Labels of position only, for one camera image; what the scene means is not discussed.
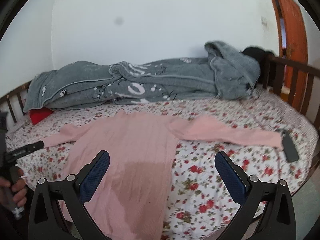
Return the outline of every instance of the wall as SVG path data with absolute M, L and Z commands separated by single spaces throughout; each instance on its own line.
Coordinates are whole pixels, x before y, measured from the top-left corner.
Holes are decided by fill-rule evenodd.
M 209 40 L 278 53 L 271 0 L 55 0 L 52 12 L 55 69 L 77 60 L 139 64 L 206 56 Z
M 52 70 L 51 20 L 54 0 L 29 0 L 0 41 L 0 97 Z
M 307 33 L 307 43 L 308 43 L 308 64 L 320 69 L 320 30 L 316 26 L 313 19 L 310 17 L 308 12 L 303 8 L 303 6 L 294 0 L 301 9 L 304 24 Z M 312 95 L 310 99 L 310 104 L 306 117 L 314 121 L 320 104 L 320 80 L 315 78 L 314 86 L 312 90 Z

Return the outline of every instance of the hand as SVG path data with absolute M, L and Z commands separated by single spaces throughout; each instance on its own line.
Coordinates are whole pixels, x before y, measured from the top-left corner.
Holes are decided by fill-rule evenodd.
M 19 177 L 23 176 L 23 170 L 19 169 L 18 170 L 18 175 Z M 16 182 L 16 184 L 14 184 L 11 187 L 11 190 L 13 193 L 16 193 L 13 196 L 13 201 L 17 204 L 18 207 L 22 207 L 25 205 L 25 203 L 27 202 L 27 198 L 26 198 L 26 194 L 27 194 L 27 189 L 25 188 L 25 181 L 23 179 L 18 179 L 18 181 Z M 6 179 L 0 177 L 0 187 L 10 187 L 11 184 L 9 181 L 7 181 Z

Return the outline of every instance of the bed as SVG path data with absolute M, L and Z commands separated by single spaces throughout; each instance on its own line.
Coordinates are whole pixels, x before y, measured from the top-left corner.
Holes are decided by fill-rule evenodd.
M 271 61 L 277 63 L 274 93 L 266 89 Z M 300 113 L 291 107 L 295 94 L 294 85 L 288 102 L 279 97 L 286 64 L 294 67 L 292 84 L 296 83 L 298 71 L 308 73 Z M 56 111 L 35 126 L 32 126 L 28 115 L 20 114 L 20 118 L 17 118 L 18 110 L 12 103 L 16 100 L 16 106 L 23 108 L 20 93 L 28 89 L 29 82 L 1 98 L 0 104 L 6 104 L 15 123 L 7 134 L 9 150 L 57 133 L 66 123 L 83 125 L 92 120 L 113 116 L 120 109 L 127 113 L 146 111 L 189 120 L 201 114 L 209 114 L 235 129 L 287 129 L 300 156 L 294 163 L 287 163 L 284 152 L 272 147 L 196 141 L 179 141 L 177 144 L 161 239 L 215 239 L 216 231 L 227 226 L 239 208 L 230 198 L 215 170 L 213 160 L 218 151 L 224 150 L 248 175 L 256 175 L 261 181 L 276 183 L 279 179 L 286 180 L 292 194 L 299 190 L 319 165 L 319 157 L 314 155 L 314 151 L 318 140 L 320 111 L 313 125 L 304 117 L 315 76 L 320 77 L 320 71 L 313 67 L 270 56 L 266 61 L 263 87 L 257 88 L 247 100 L 206 98 L 129 106 L 104 104 L 89 109 Z M 25 172 L 27 185 L 34 190 L 39 178 L 45 177 L 49 181 L 64 179 L 61 177 L 61 170 L 68 161 L 72 145 L 73 143 L 66 143 L 45 148 L 20 159 L 18 165 Z M 256 217 L 262 214 L 264 205 L 260 203 Z

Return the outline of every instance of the wooden bed frame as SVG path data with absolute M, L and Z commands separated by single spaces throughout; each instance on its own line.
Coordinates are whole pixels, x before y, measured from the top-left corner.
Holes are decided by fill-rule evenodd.
M 291 85 L 290 93 L 288 96 L 288 103 L 291 106 L 292 106 L 294 95 L 296 92 L 298 73 L 299 73 L 299 71 L 307 73 L 308 80 L 307 80 L 307 85 L 306 85 L 305 91 L 303 93 L 303 95 L 304 95 L 303 101 L 301 101 L 301 105 L 298 106 L 299 112 L 305 116 L 307 113 L 307 110 L 308 110 L 309 103 L 310 103 L 311 93 L 312 93 L 312 89 L 313 89 L 313 81 L 314 81 L 315 77 L 320 78 L 320 70 L 318 70 L 314 67 L 311 67 L 309 65 L 300 63 L 300 62 L 287 60 L 287 59 L 275 57 L 273 55 L 269 55 L 265 61 L 265 67 L 264 67 L 263 88 L 265 88 L 265 89 L 267 89 L 271 62 L 276 63 L 276 77 L 274 80 L 275 85 L 273 87 L 273 93 L 275 93 L 278 96 L 280 96 L 280 94 L 281 94 L 281 89 L 282 89 L 283 80 L 284 80 L 284 67 L 285 67 L 285 65 L 291 66 L 293 68 L 293 74 L 292 74 L 292 80 L 291 80 L 292 85 Z M 29 85 L 30 85 L 30 82 L 27 82 L 27 83 L 17 87 L 16 89 L 12 90 L 11 92 L 9 92 L 7 95 L 3 96 L 2 98 L 0 98 L 0 105 L 3 103 L 7 104 L 14 123 L 17 122 L 17 118 L 14 114 L 14 110 L 12 108 L 12 103 L 11 103 L 10 99 L 16 96 L 18 98 L 18 102 L 19 102 L 21 111 L 23 112 L 23 102 L 22 102 L 22 98 L 21 98 L 20 93 L 25 90 L 28 91 Z M 320 106 L 319 106 L 319 109 L 318 109 L 318 112 L 316 115 L 316 119 L 313 122 L 313 125 L 319 134 Z M 305 180 L 305 182 L 311 177 L 311 175 L 314 173 L 314 171 L 319 166 L 319 164 L 320 164 L 320 152 L 317 153 L 317 155 L 315 155 L 313 157 L 312 163 L 311 163 L 311 168 L 309 170 L 309 173 L 308 173 L 308 176 L 307 176 L 307 179 Z

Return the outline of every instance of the shirt sleeve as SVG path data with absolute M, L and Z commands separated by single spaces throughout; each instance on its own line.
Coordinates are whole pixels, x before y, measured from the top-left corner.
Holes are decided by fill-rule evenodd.
M 44 147 L 53 147 L 62 143 L 75 142 L 91 129 L 94 122 L 82 126 L 65 124 L 61 127 L 60 132 L 42 139 Z
M 177 118 L 167 125 L 167 129 L 182 140 L 265 145 L 283 150 L 281 134 L 278 132 L 259 129 L 233 129 L 209 115 L 200 116 L 192 121 Z

